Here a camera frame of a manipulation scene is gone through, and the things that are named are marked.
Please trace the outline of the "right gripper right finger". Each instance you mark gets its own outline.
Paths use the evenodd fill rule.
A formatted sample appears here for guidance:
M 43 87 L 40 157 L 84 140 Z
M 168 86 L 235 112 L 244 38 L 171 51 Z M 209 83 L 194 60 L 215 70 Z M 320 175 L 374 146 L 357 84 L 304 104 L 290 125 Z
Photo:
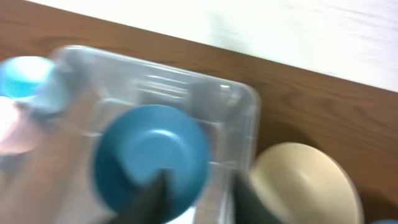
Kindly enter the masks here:
M 235 224 L 281 224 L 261 203 L 241 174 L 233 174 Z

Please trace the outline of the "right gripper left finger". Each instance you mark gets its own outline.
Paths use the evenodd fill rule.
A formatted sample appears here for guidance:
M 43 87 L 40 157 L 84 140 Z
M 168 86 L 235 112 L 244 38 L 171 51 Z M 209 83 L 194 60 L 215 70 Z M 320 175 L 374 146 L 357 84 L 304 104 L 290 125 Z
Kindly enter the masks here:
M 160 224 L 167 215 L 169 206 L 168 171 L 161 170 L 126 208 L 107 221 L 107 224 Z

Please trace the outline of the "beige bowl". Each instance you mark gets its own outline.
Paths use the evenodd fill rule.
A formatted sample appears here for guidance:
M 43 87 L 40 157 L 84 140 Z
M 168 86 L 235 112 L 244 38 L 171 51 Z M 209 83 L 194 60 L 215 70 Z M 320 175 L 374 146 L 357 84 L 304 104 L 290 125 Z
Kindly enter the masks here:
M 249 180 L 261 202 L 282 223 L 364 223 L 349 175 L 321 150 L 283 142 L 262 152 Z

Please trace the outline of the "dark blue bowl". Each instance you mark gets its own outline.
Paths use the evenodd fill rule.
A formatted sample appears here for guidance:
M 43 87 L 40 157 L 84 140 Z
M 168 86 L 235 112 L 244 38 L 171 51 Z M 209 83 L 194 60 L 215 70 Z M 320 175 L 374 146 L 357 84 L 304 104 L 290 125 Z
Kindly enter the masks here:
M 371 224 L 398 224 L 398 219 L 377 220 Z
M 190 115 L 166 105 L 139 106 L 114 119 L 96 143 L 93 184 L 119 213 L 165 169 L 169 204 L 162 221 L 167 223 L 200 198 L 210 151 L 206 133 Z

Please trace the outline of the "clear plastic storage container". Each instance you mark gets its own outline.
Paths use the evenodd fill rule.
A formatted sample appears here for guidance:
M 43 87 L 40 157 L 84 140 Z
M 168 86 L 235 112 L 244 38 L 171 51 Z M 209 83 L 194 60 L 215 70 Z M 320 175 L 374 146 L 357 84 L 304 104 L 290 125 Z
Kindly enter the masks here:
M 232 223 L 230 174 L 247 171 L 259 121 L 257 93 L 243 83 L 71 45 L 52 54 L 71 100 L 57 114 L 17 103 L 37 122 L 37 147 L 1 155 L 2 223 L 106 223 L 119 213 L 93 184 L 93 154 L 107 126 L 128 110 L 166 105 L 197 121 L 211 146 L 200 198 L 167 223 Z

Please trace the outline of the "pink cup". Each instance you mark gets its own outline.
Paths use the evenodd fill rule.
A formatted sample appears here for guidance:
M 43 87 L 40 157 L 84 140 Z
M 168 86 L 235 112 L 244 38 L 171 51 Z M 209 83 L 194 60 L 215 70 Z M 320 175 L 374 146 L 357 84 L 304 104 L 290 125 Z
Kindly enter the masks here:
M 16 155 L 37 147 L 42 130 L 17 103 L 1 97 L 1 155 Z

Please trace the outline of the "light blue cup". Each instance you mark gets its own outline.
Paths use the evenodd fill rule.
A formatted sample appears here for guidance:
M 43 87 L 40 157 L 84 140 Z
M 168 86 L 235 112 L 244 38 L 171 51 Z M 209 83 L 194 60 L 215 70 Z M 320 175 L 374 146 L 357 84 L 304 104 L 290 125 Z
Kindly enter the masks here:
M 1 62 L 1 96 L 43 114 L 61 113 L 71 100 L 55 62 L 38 56 L 12 57 Z

